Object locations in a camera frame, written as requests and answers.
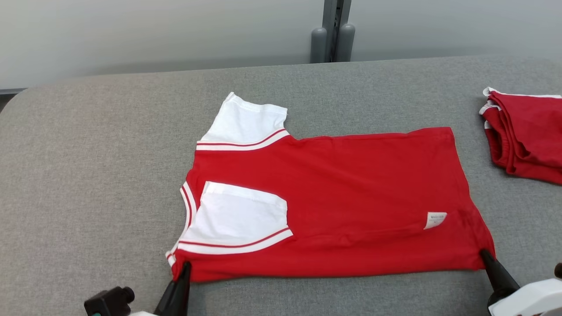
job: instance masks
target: folded red garment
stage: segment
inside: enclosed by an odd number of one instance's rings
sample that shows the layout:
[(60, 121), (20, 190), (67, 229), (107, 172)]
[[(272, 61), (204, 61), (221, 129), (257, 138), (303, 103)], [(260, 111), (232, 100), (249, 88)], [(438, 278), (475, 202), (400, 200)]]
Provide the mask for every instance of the folded red garment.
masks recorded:
[(523, 178), (562, 184), (562, 97), (486, 88), (480, 110), (492, 161)]

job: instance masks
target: gray cylinder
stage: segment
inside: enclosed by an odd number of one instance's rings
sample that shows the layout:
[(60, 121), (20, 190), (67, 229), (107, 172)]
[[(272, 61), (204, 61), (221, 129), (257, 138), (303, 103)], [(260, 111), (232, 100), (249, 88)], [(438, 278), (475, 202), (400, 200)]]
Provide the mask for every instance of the gray cylinder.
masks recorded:
[(310, 63), (316, 64), (326, 60), (326, 39), (328, 32), (324, 28), (317, 28), (312, 31), (310, 42)]
[(355, 26), (344, 24), (339, 28), (338, 48), (336, 50), (336, 61), (350, 61), (353, 49), (353, 38), (355, 37)]

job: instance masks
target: gray wall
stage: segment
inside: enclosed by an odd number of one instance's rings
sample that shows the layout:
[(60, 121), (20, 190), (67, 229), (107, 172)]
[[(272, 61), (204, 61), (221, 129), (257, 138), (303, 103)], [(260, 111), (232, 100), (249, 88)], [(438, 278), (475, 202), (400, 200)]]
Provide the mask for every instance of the gray wall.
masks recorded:
[(2, 0), (0, 89), (309, 61), (323, 0)]
[(510, 53), (562, 59), (561, 0), (352, 0), (352, 61)]

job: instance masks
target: gray fabric surface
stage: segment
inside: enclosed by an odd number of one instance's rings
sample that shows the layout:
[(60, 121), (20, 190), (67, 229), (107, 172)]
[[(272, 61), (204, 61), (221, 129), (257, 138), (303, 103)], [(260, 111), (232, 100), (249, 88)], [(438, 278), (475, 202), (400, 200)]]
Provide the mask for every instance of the gray fabric surface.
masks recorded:
[[(522, 284), (562, 260), (562, 188), (490, 161), (482, 89), (561, 94), (562, 67), (512, 57), (97, 76), (31, 88), (0, 114), (0, 310), (83, 315), (128, 285), (153, 310), (183, 229), (195, 141), (230, 91), (289, 108), (297, 138), (451, 126), (497, 254)], [(484, 315), (485, 272), (194, 285), (190, 315)]]

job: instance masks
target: white stripe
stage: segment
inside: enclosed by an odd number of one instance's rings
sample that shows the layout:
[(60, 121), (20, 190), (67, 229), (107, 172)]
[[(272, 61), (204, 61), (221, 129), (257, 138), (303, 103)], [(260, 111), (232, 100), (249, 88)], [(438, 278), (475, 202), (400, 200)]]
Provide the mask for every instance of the white stripe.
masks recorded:
[(486, 112), (486, 110), (491, 109), (495, 107), (496, 109), (498, 109), (498, 111), (501, 111), (501, 108), (499, 105), (495, 104), (492, 100), (488, 100), (488, 103), (486, 103), (481, 109), (480, 111), (478, 111), (478, 114), (483, 115), (484, 112)]
[(229, 150), (229, 151), (245, 151), (245, 150), (256, 150), (264, 148), (273, 144), (274, 142), (280, 140), (281, 138), (289, 136), (289, 132), (284, 130), (273, 135), (267, 141), (252, 145), (252, 146), (233, 146), (233, 145), (197, 145), (196, 150)]
[(518, 96), (518, 97), (537, 97), (537, 98), (556, 98), (556, 99), (561, 99), (562, 96), (557, 95), (557, 94), (543, 94), (543, 95), (531, 95), (531, 94), (510, 94), (510, 93), (503, 93), (503, 92), (499, 92), (498, 90), (495, 90), (493, 88), (487, 87), (486, 89), (484, 89), (484, 91), (482, 91), (482, 93), (486, 96), (489, 97), (491, 92), (495, 91), (499, 94), (505, 94), (506, 96)]
[(170, 267), (172, 267), (175, 263), (175, 256), (171, 255), (168, 257), (168, 263), (170, 264)]
[(288, 229), (262, 242), (246, 247), (224, 248), (224, 247), (193, 245), (190, 243), (180, 243), (178, 249), (193, 252), (195, 254), (205, 254), (205, 255), (245, 254), (247, 252), (262, 250), (264, 248), (272, 246), (292, 235), (293, 232), (291, 232), (291, 230)]
[[(195, 208), (195, 198), (193, 198), (193, 194), (191, 193), (191, 189), (189, 189), (189, 185), (187, 184), (187, 182), (184, 182), (182, 185), (183, 188), (185, 188), (185, 191), (187, 192), (187, 196), (185, 196), (185, 194), (183, 193), (183, 189), (179, 188), (179, 192), (182, 195), (183, 198), (183, 202), (185, 204), (185, 226), (183, 227), (183, 231), (182, 234), (180, 235), (178, 241), (176, 241), (174, 247), (172, 247), (172, 249), (168, 252), (166, 252), (166, 257), (168, 257), (169, 254), (173, 254), (175, 253), (176, 249), (178, 249), (178, 245), (179, 245), (179, 241), (180, 239), (182, 239), (183, 234), (185, 234), (185, 232), (187, 231), (187, 229), (189, 228), (188, 224), (189, 224), (189, 219), (191, 218), (191, 224), (193, 224), (193, 221), (195, 220), (195, 218), (193, 217), (194, 212), (192, 211), (192, 209), (189, 207), (190, 204), (187, 203), (187, 199), (189, 199), (189, 203), (191, 203), (191, 206), (193, 208)], [(175, 263), (175, 257), (174, 255), (172, 255), (170, 258), (174, 258), (173, 261)]]
[(257, 144), (259, 142), (264, 141), (265, 139), (267, 139), (267, 137), (277, 133), (280, 130), (283, 130), (284, 128), (279, 128), (274, 130), (272, 133), (269, 133), (266, 137), (259, 139), (258, 141), (255, 142), (251, 142), (251, 143), (234, 143), (234, 142), (222, 142), (222, 141), (197, 141), (197, 143), (201, 143), (201, 144), (228, 144), (228, 145), (251, 145), (251, 144)]

